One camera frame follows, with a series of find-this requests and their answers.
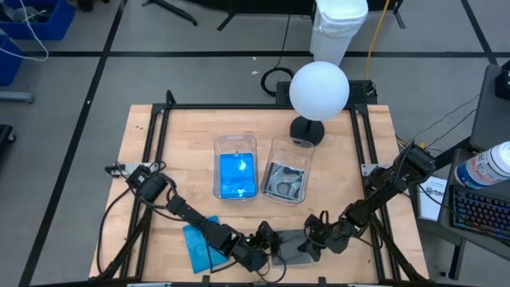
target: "wooden table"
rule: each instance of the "wooden table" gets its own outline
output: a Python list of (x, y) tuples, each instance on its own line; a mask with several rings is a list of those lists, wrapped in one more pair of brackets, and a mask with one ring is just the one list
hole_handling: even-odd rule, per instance
[[(119, 154), (120, 162), (139, 162), (147, 135), (150, 105), (133, 105), (127, 119), (124, 139)], [(387, 106), (369, 106), (371, 126), (380, 163), (392, 163), (398, 155), (393, 124)], [(258, 195), (252, 202), (225, 203), (213, 196), (214, 139), (222, 135), (250, 134), (257, 138), (259, 180), (262, 179), (271, 148), (271, 139), (287, 135), (293, 110), (171, 110), (163, 161), (164, 172), (178, 185), (179, 194), (205, 216), (218, 215), (221, 223), (239, 231), (254, 233), (262, 220), (275, 230), (301, 229), (310, 215), (329, 210), (336, 218), (347, 204), (363, 198), (358, 158), (355, 152), (349, 111), (324, 122), (326, 136), (316, 148), (308, 181), (307, 198), (299, 206), (285, 206)], [(363, 120), (359, 117), (366, 161), (368, 149), (364, 138)], [(156, 143), (153, 143), (152, 155)], [(126, 189), (122, 179), (113, 179), (108, 204)], [(160, 196), (156, 203), (164, 204)], [(111, 210), (104, 225), (102, 266), (117, 254), (128, 231), (133, 198), (120, 200)], [(410, 200), (397, 195), (387, 204), (394, 241), (416, 270), (428, 277), (422, 245)], [(201, 281), (207, 272), (193, 274), (181, 222), (172, 222), (155, 214), (147, 248), (144, 281)], [(370, 241), (369, 230), (363, 238)], [(138, 246), (133, 249), (129, 274), (134, 274)], [(386, 277), (391, 276), (386, 248), (382, 251)], [(352, 239), (341, 254), (324, 250), (315, 265), (289, 266), (282, 282), (316, 283), (326, 277), (328, 283), (375, 283), (377, 274), (372, 248)], [(92, 264), (91, 276), (97, 275)], [(281, 275), (273, 268), (268, 280)], [(253, 282), (260, 278), (240, 265), (211, 276), (212, 282)]]

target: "blue towel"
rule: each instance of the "blue towel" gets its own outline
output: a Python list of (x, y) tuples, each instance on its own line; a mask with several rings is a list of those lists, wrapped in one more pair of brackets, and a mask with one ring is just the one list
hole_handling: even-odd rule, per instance
[[(219, 223), (218, 216), (211, 216), (208, 218), (211, 222)], [(188, 254), (190, 255), (191, 266), (193, 267), (193, 273), (199, 273), (203, 270), (209, 269), (209, 258), (207, 257), (206, 250), (206, 239), (202, 236), (202, 233), (194, 228), (193, 226), (184, 226), (182, 228), (184, 232), (184, 238), (186, 239), (186, 245), (188, 247)], [(226, 263), (228, 261), (225, 256), (220, 254), (216, 249), (211, 246), (207, 246), (210, 251), (210, 257), (213, 261), (213, 267)]]
[(220, 155), (222, 199), (243, 199), (257, 195), (253, 155), (250, 153)]

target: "computer keyboard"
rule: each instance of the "computer keyboard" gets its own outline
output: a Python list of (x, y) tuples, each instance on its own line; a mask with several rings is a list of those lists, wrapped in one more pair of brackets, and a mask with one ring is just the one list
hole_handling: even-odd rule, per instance
[(450, 216), (452, 227), (484, 234), (471, 227), (475, 224), (498, 238), (510, 241), (510, 202), (455, 188), (450, 196), (450, 208), (455, 212), (455, 216)]

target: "white paper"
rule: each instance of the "white paper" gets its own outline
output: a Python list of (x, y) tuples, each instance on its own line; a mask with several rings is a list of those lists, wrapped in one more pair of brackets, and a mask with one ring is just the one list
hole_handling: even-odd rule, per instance
[(432, 201), (423, 191), (426, 191), (430, 197), (442, 203), (443, 196), (445, 195), (446, 183), (447, 181), (445, 179), (431, 176), (427, 181), (421, 184), (422, 189), (417, 187), (419, 218), (437, 221), (441, 206)]

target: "black lamp base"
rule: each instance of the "black lamp base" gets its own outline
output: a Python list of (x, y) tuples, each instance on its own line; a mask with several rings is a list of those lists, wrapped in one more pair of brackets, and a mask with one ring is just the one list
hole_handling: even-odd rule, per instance
[(290, 136), (309, 141), (316, 146), (324, 138), (324, 125), (319, 121), (307, 120), (299, 116), (290, 125)]

